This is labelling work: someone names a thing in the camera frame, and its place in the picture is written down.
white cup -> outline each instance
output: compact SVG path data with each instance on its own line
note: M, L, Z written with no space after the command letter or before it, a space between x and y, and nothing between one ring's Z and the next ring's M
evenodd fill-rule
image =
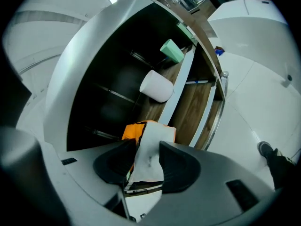
M171 97L174 91L174 85L162 75L151 70L142 81L139 91L162 103Z

green sponge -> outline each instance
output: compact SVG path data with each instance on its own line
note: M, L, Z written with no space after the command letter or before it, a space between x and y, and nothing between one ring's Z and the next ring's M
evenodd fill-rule
M192 33L182 24L181 22L178 23L178 28L182 30L182 32L191 40L193 39Z
M175 63L179 63L184 59L184 54L172 40L167 40L160 48L160 51L170 57Z

shoe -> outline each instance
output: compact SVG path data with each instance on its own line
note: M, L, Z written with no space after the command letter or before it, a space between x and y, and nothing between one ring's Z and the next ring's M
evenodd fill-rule
M273 148L269 143L266 141L261 141L257 145L258 151L261 156L265 157L265 159L268 159L270 155L274 152Z

blue object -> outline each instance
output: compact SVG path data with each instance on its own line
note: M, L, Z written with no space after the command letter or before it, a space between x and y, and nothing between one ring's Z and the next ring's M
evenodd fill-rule
M222 49L215 49L215 53L218 55L218 56L221 56L223 54L223 50Z

white paper towel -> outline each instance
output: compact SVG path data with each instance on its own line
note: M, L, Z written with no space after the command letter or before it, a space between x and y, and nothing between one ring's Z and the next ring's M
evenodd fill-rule
M163 169L159 163L160 141L174 142L175 128L148 121L140 146L136 153L134 170L129 178L133 182L164 181Z
M162 75L151 70L142 81L139 91L162 103L171 97L174 91L174 85Z

